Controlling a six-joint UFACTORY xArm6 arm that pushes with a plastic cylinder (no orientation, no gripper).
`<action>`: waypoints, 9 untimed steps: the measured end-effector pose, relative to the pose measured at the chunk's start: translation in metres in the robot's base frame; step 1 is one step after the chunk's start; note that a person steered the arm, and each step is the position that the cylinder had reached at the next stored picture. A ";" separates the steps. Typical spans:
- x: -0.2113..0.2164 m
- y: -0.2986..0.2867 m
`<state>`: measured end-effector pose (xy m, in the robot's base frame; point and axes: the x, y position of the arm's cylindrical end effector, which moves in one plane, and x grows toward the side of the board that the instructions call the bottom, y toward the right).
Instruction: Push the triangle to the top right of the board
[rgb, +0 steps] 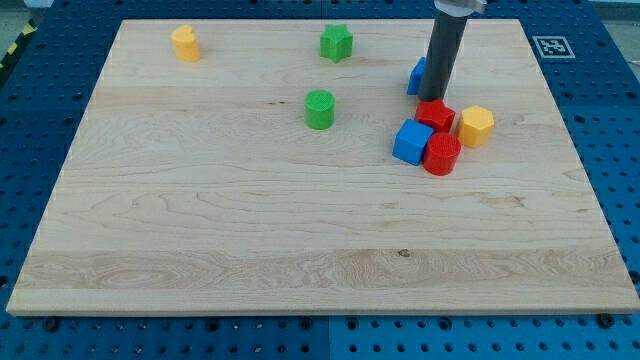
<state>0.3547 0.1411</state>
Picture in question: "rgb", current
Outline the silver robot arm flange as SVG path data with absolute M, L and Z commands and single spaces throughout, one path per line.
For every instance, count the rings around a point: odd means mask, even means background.
M 484 13 L 486 0 L 434 0 L 435 7 L 453 17 L 466 17 L 473 13 Z

